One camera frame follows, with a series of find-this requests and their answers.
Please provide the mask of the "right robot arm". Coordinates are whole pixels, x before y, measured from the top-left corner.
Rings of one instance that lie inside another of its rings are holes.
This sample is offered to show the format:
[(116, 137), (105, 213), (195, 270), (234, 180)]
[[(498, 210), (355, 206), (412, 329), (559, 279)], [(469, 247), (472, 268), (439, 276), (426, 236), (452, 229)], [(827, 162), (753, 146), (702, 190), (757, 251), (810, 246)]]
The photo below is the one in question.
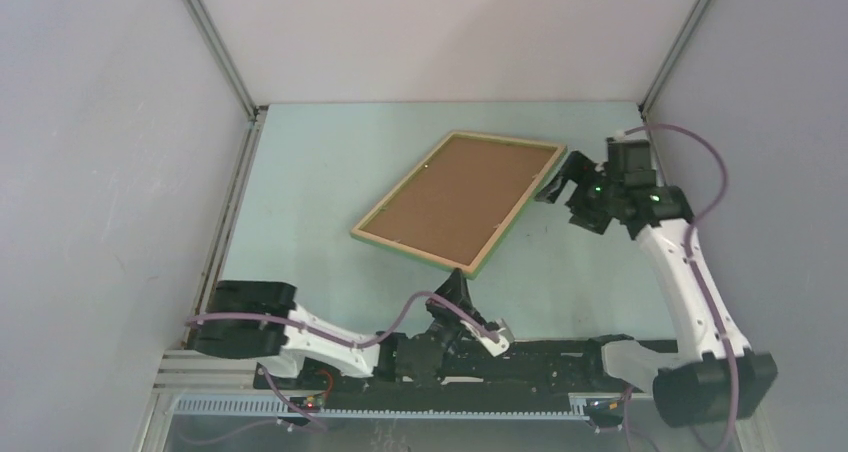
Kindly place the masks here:
[(537, 193), (554, 203), (567, 183), (571, 223), (602, 235), (623, 225), (646, 255), (668, 308), (677, 351), (656, 352), (627, 335), (589, 342), (581, 364), (585, 383), (606, 390), (618, 380), (650, 394), (674, 428), (750, 418), (778, 375), (768, 352), (757, 353), (733, 321), (705, 263), (695, 216), (684, 192), (661, 185), (646, 140), (607, 141), (598, 164), (570, 152)]

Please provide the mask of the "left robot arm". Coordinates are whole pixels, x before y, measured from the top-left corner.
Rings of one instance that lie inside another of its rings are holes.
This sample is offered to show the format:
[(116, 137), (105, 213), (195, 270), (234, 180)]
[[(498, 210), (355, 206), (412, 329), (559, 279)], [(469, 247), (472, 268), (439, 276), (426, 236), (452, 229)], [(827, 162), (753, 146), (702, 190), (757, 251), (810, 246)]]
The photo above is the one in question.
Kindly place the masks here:
[(296, 302), (296, 293), (284, 282), (219, 284), (209, 310), (187, 320), (195, 350), (254, 359), (265, 374), (297, 389), (312, 383), (316, 362), (354, 379), (433, 385), (442, 382), (443, 363), (463, 339), (477, 341), (493, 357), (514, 340), (504, 321), (487, 321), (475, 308), (459, 269), (435, 291), (414, 293), (388, 328), (374, 334), (319, 318)]

